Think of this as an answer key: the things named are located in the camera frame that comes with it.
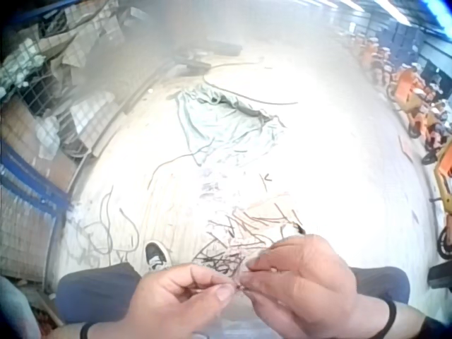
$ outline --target tile floor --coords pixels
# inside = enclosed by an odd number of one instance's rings
[[[287,127],[281,143],[241,169],[199,169],[186,157],[159,169],[148,189],[160,163],[188,153],[176,104],[167,96],[201,79],[171,78],[155,86],[80,183],[57,278],[123,260],[144,273],[143,247],[151,239],[165,244],[175,263],[190,261],[207,241],[206,220],[287,192],[308,232],[325,237],[351,266],[402,268],[411,283],[411,305],[443,318],[447,291],[427,286],[427,271],[439,262],[435,241],[441,211],[428,201],[434,195],[432,168],[421,166],[421,148],[412,144],[412,161],[400,149],[399,137],[408,140],[402,118],[331,38],[306,38],[304,48],[254,42],[240,60],[261,57],[282,74],[279,83],[266,83],[267,94],[287,96],[287,88],[300,102],[265,107]],[[213,64],[225,62],[211,58]],[[213,77],[226,85],[232,79],[229,85],[237,92],[268,97],[262,79],[253,81],[252,73],[234,81],[240,72],[231,68]],[[265,192],[259,176],[267,174],[271,182]],[[218,184],[220,200],[200,198],[209,182]],[[115,255],[103,254],[101,227],[80,231],[99,220],[108,224]]]

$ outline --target hand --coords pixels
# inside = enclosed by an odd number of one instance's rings
[[[251,272],[240,277],[244,293],[282,337],[351,338],[356,278],[325,239],[292,237],[247,265]]]
[[[235,284],[225,275],[193,264],[175,266],[141,279],[121,327],[129,338],[190,338],[234,293]]]

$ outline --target black sneaker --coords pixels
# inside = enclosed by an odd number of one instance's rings
[[[149,270],[164,270],[171,266],[170,254],[162,243],[155,240],[149,242],[145,253]]]

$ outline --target bracelet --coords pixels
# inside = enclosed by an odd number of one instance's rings
[[[383,299],[383,301],[385,301],[389,306],[388,322],[386,323],[386,325],[383,327],[383,329],[381,331],[379,331],[376,335],[374,335],[370,339],[384,339],[384,337],[386,336],[386,334],[388,334],[391,327],[393,327],[394,321],[396,320],[396,315],[397,315],[396,304],[394,304],[394,302],[392,300]]]
[[[88,339],[88,330],[94,324],[95,323],[85,323],[85,325],[82,326],[82,329],[80,330],[80,339]]]

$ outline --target dark pants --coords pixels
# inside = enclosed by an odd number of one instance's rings
[[[362,295],[403,304],[410,282],[399,268],[352,268]],[[66,323],[117,321],[127,312],[141,276],[128,263],[83,270],[64,276],[56,291],[56,307]]]

